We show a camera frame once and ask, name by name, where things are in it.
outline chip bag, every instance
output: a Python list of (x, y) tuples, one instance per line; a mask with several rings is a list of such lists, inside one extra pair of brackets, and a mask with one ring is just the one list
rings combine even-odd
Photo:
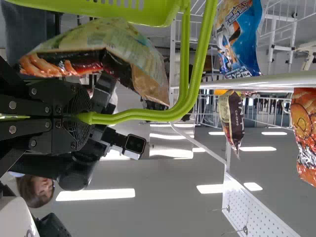
[(292, 126), (299, 148), (297, 171), (316, 187), (316, 88), (295, 88), (291, 102)]
[(215, 24), (220, 71), (227, 79), (260, 75), (257, 34), (263, 19), (261, 0), (223, 0)]
[(239, 147), (245, 134), (242, 99), (233, 90), (221, 95), (218, 100), (219, 114), (227, 141), (239, 159)]
[(41, 43), (15, 68), (44, 78), (105, 71), (145, 99), (169, 105), (162, 55), (121, 18), (93, 20)]

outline green basket handle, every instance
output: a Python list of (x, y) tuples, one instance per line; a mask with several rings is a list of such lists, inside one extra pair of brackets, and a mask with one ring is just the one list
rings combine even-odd
[(181, 65), (180, 65), (180, 86), (179, 99), (169, 110), (154, 111), (146, 109), (130, 109), (114, 115), (103, 115), (96, 112), (81, 113), (76, 115), (81, 121), (88, 124), (117, 124), (120, 122), (139, 119), (158, 122), (175, 121), (182, 118), (194, 106), (198, 97), (199, 86), (203, 73), (203, 66), (207, 54), (208, 44), (212, 33), (215, 19), (217, 0), (207, 0), (200, 37), (197, 44), (195, 63), (193, 66), (191, 83), (189, 85), (189, 47), (190, 47), (190, 7), (187, 7), (182, 18), (181, 35)]

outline ceiling light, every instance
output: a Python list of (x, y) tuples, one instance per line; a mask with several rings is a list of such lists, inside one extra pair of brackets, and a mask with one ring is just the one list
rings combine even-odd
[(149, 150), (149, 156), (165, 156), (165, 157), (173, 157), (176, 159), (192, 159), (193, 152), (182, 149), (155, 149)]
[(243, 152), (271, 152), (276, 151), (274, 147), (240, 147)]
[(286, 132), (262, 132), (262, 135), (272, 136), (272, 135), (287, 135)]
[(224, 132), (209, 132), (209, 135), (225, 135)]
[(205, 152), (205, 149), (204, 148), (201, 148), (201, 147), (194, 147), (192, 149), (193, 152)]
[(248, 188), (250, 191), (261, 191), (263, 188), (261, 188), (258, 184), (256, 183), (244, 183), (243, 184), (246, 188)]
[(181, 135), (162, 135), (157, 133), (150, 133), (150, 137), (160, 138), (160, 139), (166, 139), (166, 140), (183, 140), (186, 139), (184, 136)]
[(99, 200), (135, 197), (134, 189), (99, 189), (81, 191), (62, 191), (58, 194), (56, 201), (79, 201), (79, 200)]
[(177, 157), (177, 158), (173, 158), (173, 159), (193, 159), (193, 157)]
[(104, 157), (101, 157), (100, 160), (129, 160), (130, 158), (122, 155), (119, 151), (110, 150)]
[[(194, 124), (174, 124), (175, 127), (194, 127)], [(150, 124), (150, 127), (171, 127), (170, 124)]]
[(197, 189), (201, 194), (220, 194), (224, 191), (223, 184), (197, 185)]

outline white metal rack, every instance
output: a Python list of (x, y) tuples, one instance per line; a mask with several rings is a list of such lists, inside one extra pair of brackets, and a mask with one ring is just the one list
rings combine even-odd
[(222, 212), (240, 237), (300, 237), (230, 174), (225, 173)]

